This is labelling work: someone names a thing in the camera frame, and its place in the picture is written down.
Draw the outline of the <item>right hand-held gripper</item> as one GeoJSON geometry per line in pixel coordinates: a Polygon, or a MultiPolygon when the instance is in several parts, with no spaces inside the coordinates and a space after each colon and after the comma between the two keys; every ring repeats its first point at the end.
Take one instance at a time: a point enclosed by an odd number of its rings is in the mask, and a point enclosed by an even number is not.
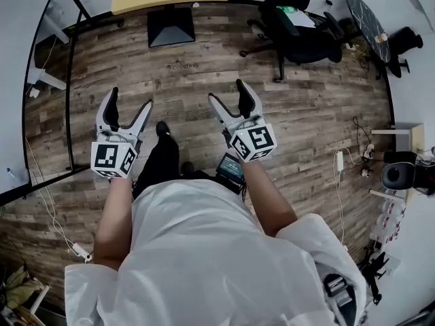
{"type": "Polygon", "coordinates": [[[236,81],[236,85],[239,91],[238,115],[233,115],[212,93],[208,94],[209,104],[225,127],[222,133],[229,148],[233,148],[244,162],[264,159],[276,149],[272,125],[261,116],[262,102],[252,87],[241,79],[236,81]]]}

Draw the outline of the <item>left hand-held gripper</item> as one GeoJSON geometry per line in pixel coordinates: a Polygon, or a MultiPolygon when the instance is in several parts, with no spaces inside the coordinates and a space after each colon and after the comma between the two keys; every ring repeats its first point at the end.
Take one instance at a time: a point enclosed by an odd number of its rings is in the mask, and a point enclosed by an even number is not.
{"type": "Polygon", "coordinates": [[[128,126],[118,123],[118,87],[109,92],[97,111],[97,140],[91,146],[91,169],[108,179],[130,176],[137,159],[139,135],[152,112],[152,100],[144,103],[128,126]]]}

